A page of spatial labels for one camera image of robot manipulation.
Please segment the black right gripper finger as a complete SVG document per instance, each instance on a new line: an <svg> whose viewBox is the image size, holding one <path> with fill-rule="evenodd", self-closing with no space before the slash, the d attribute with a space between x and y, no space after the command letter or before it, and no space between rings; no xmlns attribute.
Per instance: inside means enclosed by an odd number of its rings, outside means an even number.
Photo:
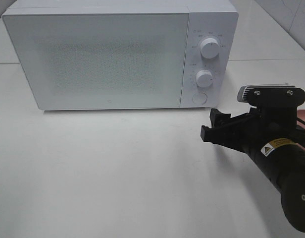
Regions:
<svg viewBox="0 0 305 238"><path fill-rule="evenodd" d="M223 125L227 120L229 120L231 118L231 114L225 114L218 109L212 108L210 110L209 118L211 122L211 128L215 128Z"/></svg>
<svg viewBox="0 0 305 238"><path fill-rule="evenodd" d="M203 142L226 144L231 139L231 133L224 128L209 128L208 126L202 125L201 139Z"/></svg>

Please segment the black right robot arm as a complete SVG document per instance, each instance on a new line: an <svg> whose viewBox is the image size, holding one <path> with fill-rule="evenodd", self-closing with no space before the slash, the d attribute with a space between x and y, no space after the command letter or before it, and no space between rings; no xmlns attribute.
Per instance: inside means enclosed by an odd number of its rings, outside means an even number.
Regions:
<svg viewBox="0 0 305 238"><path fill-rule="evenodd" d="M211 109L210 121L202 140L247 154L279 191L288 222L305 233L305 129L296 108L251 108L236 117Z"/></svg>

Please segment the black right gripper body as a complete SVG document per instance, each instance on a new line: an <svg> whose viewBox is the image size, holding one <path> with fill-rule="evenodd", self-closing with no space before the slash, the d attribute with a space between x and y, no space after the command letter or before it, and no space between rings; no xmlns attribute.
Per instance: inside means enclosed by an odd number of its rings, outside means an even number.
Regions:
<svg viewBox="0 0 305 238"><path fill-rule="evenodd" d="M246 153L252 159L266 158L281 147L305 149L304 125L297 108L250 108L248 113L218 126L231 133L231 139L219 145Z"/></svg>

